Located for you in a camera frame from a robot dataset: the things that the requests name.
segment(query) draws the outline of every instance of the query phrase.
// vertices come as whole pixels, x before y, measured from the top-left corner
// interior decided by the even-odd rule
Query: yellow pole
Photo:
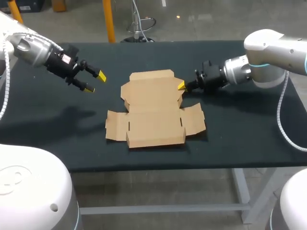
[[[15,0],[9,0],[8,5],[9,5],[9,8],[10,8],[11,14],[13,16],[13,19],[15,19],[18,22],[23,24],[24,21],[23,21],[23,18],[21,17],[21,15],[20,15],[20,12],[19,12],[19,9],[16,5]]]
[[[102,0],[105,12],[105,20],[106,20],[106,31],[109,42],[114,43],[115,34],[114,34],[114,25],[113,25],[113,16],[112,16],[112,7],[111,0]]]

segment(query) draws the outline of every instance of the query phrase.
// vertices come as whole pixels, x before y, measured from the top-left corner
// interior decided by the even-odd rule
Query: concrete floor
[[[307,37],[306,0],[139,0],[142,17],[157,25],[146,35],[155,41],[237,40],[271,28]],[[114,0],[117,41],[130,36],[131,0]],[[54,13],[48,2],[41,13],[24,14],[24,23],[56,42],[107,42],[101,0],[67,0],[68,11]],[[291,76],[307,105],[307,80]],[[293,168],[291,174],[298,171]],[[265,169],[246,169],[250,192]],[[230,170],[79,173],[73,175],[81,207],[236,202]],[[242,225],[239,212],[104,215],[83,217],[85,230],[177,229],[261,230],[281,189],[272,194],[253,225]]]

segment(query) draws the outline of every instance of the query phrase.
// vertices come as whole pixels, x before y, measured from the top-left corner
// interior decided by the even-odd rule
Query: black tabletop
[[[129,149],[126,142],[105,139],[107,111],[125,111],[120,87],[132,72],[171,69],[190,81],[205,60],[223,63],[243,55],[242,42],[75,45],[80,58],[104,71],[107,83],[82,72],[77,77],[96,87],[95,93],[84,93],[44,68],[18,61],[0,143],[50,151],[71,172],[307,165],[307,154],[289,146],[277,127],[282,86],[263,90],[252,82],[214,96],[185,94],[182,107],[200,102],[207,126],[206,133],[188,138],[185,145]],[[291,82],[281,119],[288,136],[307,147],[307,114]]]

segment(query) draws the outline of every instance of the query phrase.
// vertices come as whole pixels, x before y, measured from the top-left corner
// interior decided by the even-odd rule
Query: flattened cardboard box
[[[131,74],[120,94],[129,112],[108,111],[106,138],[137,148],[183,144],[186,136],[204,131],[199,103],[180,109],[184,91],[177,87],[182,81],[170,69]]]

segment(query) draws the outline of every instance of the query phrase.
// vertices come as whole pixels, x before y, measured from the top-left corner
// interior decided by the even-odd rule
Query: cable
[[[307,152],[307,148],[300,147],[297,144],[295,144],[292,140],[290,140],[290,138],[286,135],[286,133],[285,133],[285,131],[283,129],[282,123],[280,121],[280,109],[282,107],[283,96],[284,96],[284,92],[286,91],[286,88],[287,88],[288,80],[289,80],[289,71],[286,71],[282,94],[280,95],[278,106],[277,106],[277,124],[278,124],[278,128],[281,131],[283,137],[286,139],[286,141],[288,141],[288,143],[290,145],[292,145],[297,150],[300,150],[300,151],[303,151],[303,152]]]
[[[0,120],[3,118],[6,107],[8,105],[9,94],[10,94],[10,81],[11,81],[10,57],[9,57],[9,51],[7,50],[7,47],[6,47],[6,38],[3,39],[2,41],[2,47],[3,47],[4,59],[5,59],[6,79],[5,79],[4,101],[3,101],[3,105],[0,111]]]
[[[2,108],[0,110],[0,120],[3,118],[8,102],[9,102],[9,95],[10,95],[10,81],[11,81],[11,67],[10,67],[10,56],[9,56],[9,51],[6,47],[6,39],[11,36],[11,35],[30,35],[30,36],[34,36],[34,37],[38,37],[40,39],[43,39],[49,43],[51,43],[55,48],[57,48],[58,50],[62,51],[63,48],[60,47],[58,44],[56,44],[55,42],[53,42],[52,40],[36,34],[36,33],[32,33],[32,32],[15,32],[15,33],[7,33],[2,41],[2,48],[3,48],[3,52],[4,52],[4,59],[5,59],[5,92],[4,92],[4,101],[3,101],[3,105]]]
[[[135,4],[135,0],[132,0],[132,1],[133,1],[133,5],[134,5],[134,7],[135,7],[136,13],[138,14],[138,20],[139,20],[140,30],[141,30],[141,32],[142,32],[142,34],[143,34],[143,36],[144,36],[146,42],[148,42],[147,37],[145,36],[145,34],[144,34],[143,30],[142,30],[141,18],[140,18],[140,14],[139,14],[139,11],[138,11],[138,7],[137,7],[136,4]]]

